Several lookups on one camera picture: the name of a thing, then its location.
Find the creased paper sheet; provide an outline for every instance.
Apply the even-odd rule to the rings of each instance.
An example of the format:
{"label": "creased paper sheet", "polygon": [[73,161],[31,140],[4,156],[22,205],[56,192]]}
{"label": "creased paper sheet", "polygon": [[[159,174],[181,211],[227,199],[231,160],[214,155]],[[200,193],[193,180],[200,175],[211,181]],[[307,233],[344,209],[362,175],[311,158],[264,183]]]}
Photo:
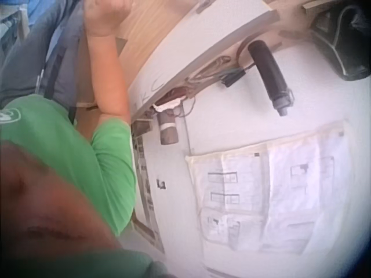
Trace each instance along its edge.
{"label": "creased paper sheet", "polygon": [[353,182],[343,124],[187,161],[205,240],[296,254],[335,243]]}

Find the blue fabric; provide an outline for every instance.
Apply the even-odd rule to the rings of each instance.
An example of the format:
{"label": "blue fabric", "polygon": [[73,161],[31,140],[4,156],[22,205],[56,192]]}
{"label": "blue fabric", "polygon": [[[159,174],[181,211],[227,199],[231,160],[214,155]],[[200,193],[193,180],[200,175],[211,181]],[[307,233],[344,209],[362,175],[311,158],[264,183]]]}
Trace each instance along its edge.
{"label": "blue fabric", "polygon": [[55,0],[27,0],[28,3],[28,25],[31,27],[37,19],[52,6]]}
{"label": "blue fabric", "polygon": [[27,4],[29,0],[0,0],[0,4],[4,5],[21,5]]}

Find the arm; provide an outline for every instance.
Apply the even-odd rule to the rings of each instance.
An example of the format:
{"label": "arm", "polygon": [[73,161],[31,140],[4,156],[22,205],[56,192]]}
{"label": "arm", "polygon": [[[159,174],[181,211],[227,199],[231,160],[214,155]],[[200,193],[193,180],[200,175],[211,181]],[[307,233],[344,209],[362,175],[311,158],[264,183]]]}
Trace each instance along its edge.
{"label": "arm", "polygon": [[85,28],[99,124],[118,118],[130,124],[128,91],[114,32],[130,13],[132,0],[85,0]]}

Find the shirt logo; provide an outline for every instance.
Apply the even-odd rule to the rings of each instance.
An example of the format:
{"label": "shirt logo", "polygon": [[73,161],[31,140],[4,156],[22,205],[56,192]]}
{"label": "shirt logo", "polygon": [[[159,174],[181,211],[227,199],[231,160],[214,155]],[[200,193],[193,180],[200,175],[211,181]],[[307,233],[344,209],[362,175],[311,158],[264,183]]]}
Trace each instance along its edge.
{"label": "shirt logo", "polygon": [[0,125],[6,123],[15,123],[21,119],[21,113],[18,109],[4,109],[0,111]]}

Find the fist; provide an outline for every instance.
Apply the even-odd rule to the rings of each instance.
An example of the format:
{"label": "fist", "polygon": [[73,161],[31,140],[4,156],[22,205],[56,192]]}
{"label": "fist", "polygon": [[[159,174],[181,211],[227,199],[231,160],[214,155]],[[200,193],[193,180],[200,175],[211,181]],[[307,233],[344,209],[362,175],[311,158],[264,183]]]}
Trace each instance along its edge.
{"label": "fist", "polygon": [[113,35],[127,18],[133,0],[84,0],[84,21],[88,36]]}

